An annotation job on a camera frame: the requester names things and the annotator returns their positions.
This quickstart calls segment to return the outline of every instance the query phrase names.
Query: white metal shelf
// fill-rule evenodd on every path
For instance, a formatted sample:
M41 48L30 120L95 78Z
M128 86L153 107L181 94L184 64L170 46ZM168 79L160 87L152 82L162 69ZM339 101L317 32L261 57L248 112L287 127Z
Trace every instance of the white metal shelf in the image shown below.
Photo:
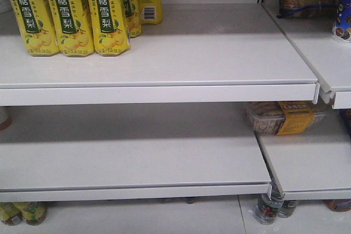
M113 58L31 57L0 15L0 105L314 99L316 77L260 5L164 10Z
M351 47L332 39L335 18L278 19L279 0L265 7L318 78L320 96L335 109L351 108Z
M322 200L302 200L289 218L277 218L271 225L262 225L253 217L257 198L239 197L246 234L345 234L351 229L351 212L333 212Z
M3 201L267 192L236 103L10 107L0 133Z
M258 140L286 199L351 198L351 141L340 116L302 134Z
M245 234L236 196L202 197L194 204L158 199L54 202L38 226L0 225L2 234L133 233Z

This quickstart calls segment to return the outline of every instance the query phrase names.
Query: barcode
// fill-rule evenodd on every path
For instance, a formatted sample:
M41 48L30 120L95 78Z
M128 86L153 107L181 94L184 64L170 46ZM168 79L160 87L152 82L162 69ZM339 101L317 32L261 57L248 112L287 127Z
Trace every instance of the barcode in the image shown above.
M156 20L156 8L144 7L142 18L143 20Z

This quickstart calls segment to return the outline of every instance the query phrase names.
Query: yellow pear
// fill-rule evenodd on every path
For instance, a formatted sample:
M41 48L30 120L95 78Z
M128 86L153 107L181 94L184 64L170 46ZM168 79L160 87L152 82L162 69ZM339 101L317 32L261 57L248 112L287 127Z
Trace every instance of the yellow pear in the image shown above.
M37 37L42 40L44 46L50 46L52 42L52 38L50 34L47 34L47 32L40 32L37 34Z
M40 47L43 45L43 41L39 38L29 38L27 43L33 49L40 49Z
M76 39L79 41L79 45L81 47L85 47L86 45L88 45L89 37L87 34L77 35Z
M123 41L124 41L124 35L122 33L122 31L116 31L115 33L113 33L113 37L116 41L116 45L122 45Z
M116 45L116 40L114 38L109 38L109 37L102 38L101 39L101 44L105 48L110 49L110 48L113 48L114 45Z
M67 38L64 40L63 45L66 49L77 49L79 47L79 41L74 38Z

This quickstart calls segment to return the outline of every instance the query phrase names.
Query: store shelf unit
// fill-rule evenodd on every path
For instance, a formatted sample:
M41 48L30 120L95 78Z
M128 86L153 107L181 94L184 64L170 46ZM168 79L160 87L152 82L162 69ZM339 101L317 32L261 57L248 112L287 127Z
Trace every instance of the store shelf unit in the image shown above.
M1 201L267 192L254 133L232 102L10 107Z
M332 39L335 18L278 19L279 0L265 7L318 78L319 95L335 109L351 108L350 47Z
M258 141L286 200L351 198L351 141L340 116L302 134Z

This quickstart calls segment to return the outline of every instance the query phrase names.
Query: transparent plastic container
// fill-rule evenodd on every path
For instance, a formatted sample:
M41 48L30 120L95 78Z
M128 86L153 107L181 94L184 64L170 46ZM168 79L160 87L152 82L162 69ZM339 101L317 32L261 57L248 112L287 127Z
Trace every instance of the transparent plastic container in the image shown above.
M306 103L314 114L307 129L323 120L327 115L336 113L330 105L322 101L316 105L308 101ZM246 118L252 129L260 134L277 134L286 119L277 101L248 102L246 104Z
M264 193L258 198L253 213L255 219L263 225L272 224L278 216L283 201L283 196L280 194L278 188L273 186L270 197Z
M335 212L346 212L351 210L351 199L329 199L324 201L327 206Z
M299 200L286 200L279 210L278 217L288 218L295 211Z

